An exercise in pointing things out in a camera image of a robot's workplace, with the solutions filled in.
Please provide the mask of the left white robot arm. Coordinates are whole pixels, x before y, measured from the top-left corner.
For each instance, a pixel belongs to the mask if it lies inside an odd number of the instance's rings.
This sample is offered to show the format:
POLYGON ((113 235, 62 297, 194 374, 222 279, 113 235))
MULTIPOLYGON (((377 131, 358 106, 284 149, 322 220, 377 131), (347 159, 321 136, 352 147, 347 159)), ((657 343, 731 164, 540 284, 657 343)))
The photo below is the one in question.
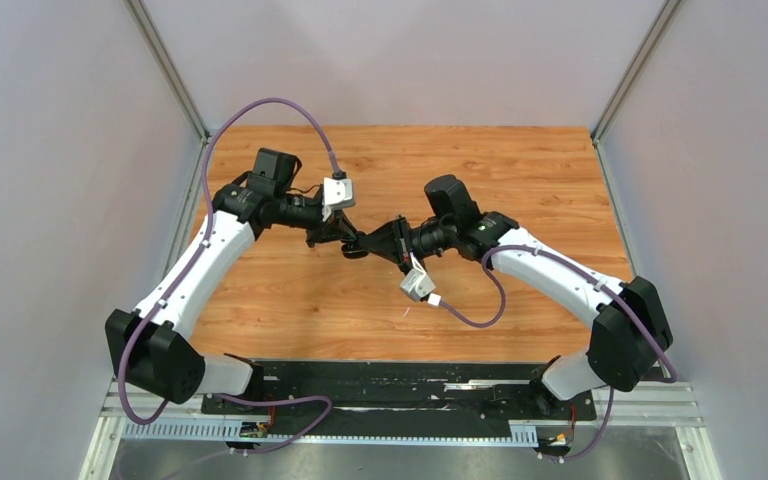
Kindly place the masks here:
POLYGON ((219 189, 196 237, 160 284, 130 311, 105 323, 118 382, 182 404, 196 394, 227 394, 243 413, 258 411, 266 386, 252 362, 203 355, 190 343, 204 307, 233 264, 274 225, 299 228, 313 246, 352 241, 343 209, 355 203, 352 181, 334 173, 313 196, 292 188, 301 160, 262 148, 251 170, 219 189))

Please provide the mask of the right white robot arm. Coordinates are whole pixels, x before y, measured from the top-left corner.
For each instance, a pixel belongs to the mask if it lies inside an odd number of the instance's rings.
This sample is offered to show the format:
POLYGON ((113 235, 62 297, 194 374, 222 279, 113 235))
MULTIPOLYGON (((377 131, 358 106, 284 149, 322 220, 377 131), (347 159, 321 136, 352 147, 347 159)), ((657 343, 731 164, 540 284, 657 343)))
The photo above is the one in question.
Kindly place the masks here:
POLYGON ((652 282, 602 274, 547 246, 512 218, 481 211, 452 174, 428 182, 424 193, 433 211, 425 223, 412 227, 398 218, 358 235, 354 248, 397 265, 409 298, 443 308, 462 322, 467 317, 435 293, 423 263, 449 249, 478 262, 492 282, 499 274, 512 276, 572 313, 589 329, 589 343, 550 360, 538 373, 530 392, 537 413, 556 417, 573 397, 595 388, 630 392, 655 364, 666 369, 668 382, 676 381, 666 356, 673 335, 652 282))

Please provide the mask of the black earbud charging case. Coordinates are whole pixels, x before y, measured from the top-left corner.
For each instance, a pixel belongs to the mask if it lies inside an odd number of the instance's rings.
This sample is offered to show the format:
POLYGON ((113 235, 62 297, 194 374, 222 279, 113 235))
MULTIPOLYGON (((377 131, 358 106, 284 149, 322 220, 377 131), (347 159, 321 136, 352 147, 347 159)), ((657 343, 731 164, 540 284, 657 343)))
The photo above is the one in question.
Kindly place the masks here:
POLYGON ((355 243, 343 243, 341 245, 341 253, 344 258, 350 260, 362 259, 369 255, 366 250, 355 243))

